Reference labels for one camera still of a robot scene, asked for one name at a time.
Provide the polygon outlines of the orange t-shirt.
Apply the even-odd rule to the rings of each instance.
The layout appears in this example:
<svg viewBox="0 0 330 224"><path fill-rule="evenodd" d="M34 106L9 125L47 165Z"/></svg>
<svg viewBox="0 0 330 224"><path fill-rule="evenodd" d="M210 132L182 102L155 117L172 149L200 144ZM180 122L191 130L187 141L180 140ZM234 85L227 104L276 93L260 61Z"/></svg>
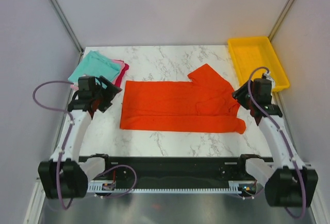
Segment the orange t-shirt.
<svg viewBox="0 0 330 224"><path fill-rule="evenodd" d="M189 81L127 81L120 128L123 130L238 133L240 105L232 85L204 64L188 74Z"/></svg>

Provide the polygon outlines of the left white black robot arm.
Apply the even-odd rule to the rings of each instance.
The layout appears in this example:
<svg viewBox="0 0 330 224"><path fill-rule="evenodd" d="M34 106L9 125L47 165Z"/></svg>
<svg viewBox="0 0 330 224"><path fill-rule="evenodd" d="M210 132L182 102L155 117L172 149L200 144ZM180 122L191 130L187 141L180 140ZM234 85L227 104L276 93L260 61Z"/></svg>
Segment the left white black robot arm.
<svg viewBox="0 0 330 224"><path fill-rule="evenodd" d="M113 167L105 154L91 155L82 164L79 152L96 111L105 112L121 88L104 76L82 76L78 89L63 110L69 117L67 133L48 161L40 162L38 174L48 199L83 198L95 177L109 179Z"/></svg>

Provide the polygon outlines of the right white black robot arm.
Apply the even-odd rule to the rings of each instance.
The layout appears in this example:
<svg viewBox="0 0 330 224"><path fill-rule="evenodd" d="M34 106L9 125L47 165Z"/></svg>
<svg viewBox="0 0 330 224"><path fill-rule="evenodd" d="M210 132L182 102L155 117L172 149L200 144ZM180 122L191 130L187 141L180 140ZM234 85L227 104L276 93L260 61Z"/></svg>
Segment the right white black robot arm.
<svg viewBox="0 0 330 224"><path fill-rule="evenodd" d="M291 142L278 105L272 104L272 82L266 78L248 80L232 96L254 118L266 138L273 165L256 154L242 154L237 176L251 176L262 185L266 201L275 207L310 207L318 174L299 157Z"/></svg>

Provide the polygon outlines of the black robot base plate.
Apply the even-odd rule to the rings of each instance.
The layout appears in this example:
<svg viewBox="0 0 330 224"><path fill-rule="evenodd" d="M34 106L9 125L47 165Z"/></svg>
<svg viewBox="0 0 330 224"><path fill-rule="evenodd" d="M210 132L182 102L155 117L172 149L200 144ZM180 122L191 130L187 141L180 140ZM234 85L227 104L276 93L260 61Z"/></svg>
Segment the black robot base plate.
<svg viewBox="0 0 330 224"><path fill-rule="evenodd" d="M96 180L114 180L126 188L138 186L225 186L225 181L254 181L239 157L104 157L106 173Z"/></svg>

